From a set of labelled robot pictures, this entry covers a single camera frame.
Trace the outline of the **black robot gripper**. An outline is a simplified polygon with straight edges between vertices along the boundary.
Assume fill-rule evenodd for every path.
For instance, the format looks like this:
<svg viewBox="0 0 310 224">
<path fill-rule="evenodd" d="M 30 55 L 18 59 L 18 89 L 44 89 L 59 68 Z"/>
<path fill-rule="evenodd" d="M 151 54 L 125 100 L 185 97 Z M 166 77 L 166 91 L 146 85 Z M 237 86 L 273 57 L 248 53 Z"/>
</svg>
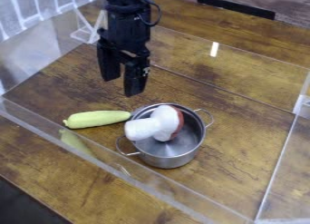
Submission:
<svg viewBox="0 0 310 224">
<path fill-rule="evenodd" d="M 107 0 L 109 26 L 97 31 L 97 58 L 103 80 L 118 79 L 121 63 L 126 63 L 123 87 L 127 97 L 145 92 L 149 80 L 150 6 L 150 0 Z"/>
</svg>

